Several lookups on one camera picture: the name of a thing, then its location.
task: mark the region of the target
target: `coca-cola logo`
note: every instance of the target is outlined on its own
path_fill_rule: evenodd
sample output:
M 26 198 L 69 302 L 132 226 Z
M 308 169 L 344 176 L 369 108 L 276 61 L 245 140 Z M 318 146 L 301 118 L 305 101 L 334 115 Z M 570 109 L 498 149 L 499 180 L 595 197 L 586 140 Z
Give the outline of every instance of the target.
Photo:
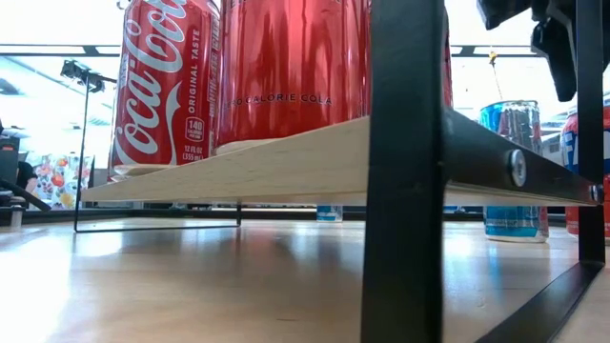
M 129 144 L 138 151 L 145 154 L 154 154 L 159 150 L 159 146 L 148 133 L 147 129 L 154 129 L 159 125 L 157 110 L 161 105 L 159 93 L 162 91 L 162 85 L 147 71 L 143 71 L 143 75 L 138 74 L 135 70 L 135 62 L 141 62 L 156 71 L 178 72 L 182 69 L 182 56 L 174 43 L 184 41 L 184 32 L 174 19 L 186 17 L 183 6 L 186 5 L 187 0 L 171 0 L 171 4 L 161 0 L 150 0 L 146 3 L 152 7 L 147 13 L 147 25 L 154 28 L 152 33 L 149 33 L 142 39 L 140 37 L 142 35 L 142 27 L 138 22 L 128 19 L 125 23 L 123 43 L 129 52 L 129 57 L 124 59 L 127 66 L 122 68 L 128 70 L 126 86 L 131 96 L 123 104 L 118 104 L 118 106 L 124 106 L 123 111 L 127 112 L 133 123 L 126 124 L 124 127 L 118 126 L 116 128 L 116 135 L 125 135 Z M 138 48 L 133 41 L 138 41 L 140 44 L 145 42 L 146 49 Z M 172 145 L 172 160 L 170 164 L 176 163 L 171 123 L 175 111 L 180 107 L 177 101 L 180 84 L 181 82 L 179 81 L 172 87 L 165 101 L 165 109 L 162 109 L 165 110 L 170 143 Z M 124 164 L 136 163 L 123 151 L 118 141 L 115 141 L 114 145 L 121 162 Z

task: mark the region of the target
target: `black metal frame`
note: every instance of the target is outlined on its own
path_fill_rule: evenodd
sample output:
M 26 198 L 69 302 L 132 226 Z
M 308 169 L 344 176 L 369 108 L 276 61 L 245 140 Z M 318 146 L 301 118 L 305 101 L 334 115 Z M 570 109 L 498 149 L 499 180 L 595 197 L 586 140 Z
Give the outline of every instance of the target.
M 76 201 L 74 204 L 74 232 L 75 233 L 101 233 L 101 232 L 138 232 L 138 231 L 159 231 L 159 230 L 199 230 L 199 229 L 222 229 L 222 228 L 239 228 L 241 227 L 241 204 L 237 204 L 235 211 L 235 225 L 215 225 L 215 226 L 197 226 L 197 227 L 166 227 L 166 228 L 119 228 L 119 229 L 105 229 L 105 230 L 78 230 L 78 219 L 80 213 L 80 199 L 81 199 L 81 184 L 83 176 L 83 164 L 85 159 L 85 139 L 87 137 L 87 114 L 89 109 L 89 93 L 90 83 L 93 81 L 101 80 L 104 82 L 116 83 L 116 80 L 109 77 L 102 76 L 97 73 L 91 73 L 90 70 L 81 70 L 82 77 L 85 83 L 85 113 L 83 115 L 83 135 L 80 144 L 80 159 L 78 161 L 78 187 L 76 188 Z
M 520 147 L 494 137 L 471 140 L 470 147 L 484 158 L 479 169 L 467 155 L 458 155 L 463 149 L 454 144 L 464 142 L 453 138 L 463 137 L 474 123 L 443 111 L 442 0 L 374 1 L 373 6 L 374 114 L 360 341 L 440 342 L 447 181 L 473 192 L 483 186 L 511 193 L 516 187 L 508 177 L 507 153 Z M 603 175 L 601 0 L 577 0 L 577 11 L 579 135 L 587 137 L 579 140 L 579 168 L 590 181 L 527 153 L 527 165 L 537 170 L 528 168 L 533 180 L 518 195 L 530 193 L 540 205 L 560 198 L 597 206 L 580 210 L 579 263 L 480 342 L 550 341 L 605 263 L 602 206 L 587 196 Z M 559 185 L 563 190 L 553 191 Z

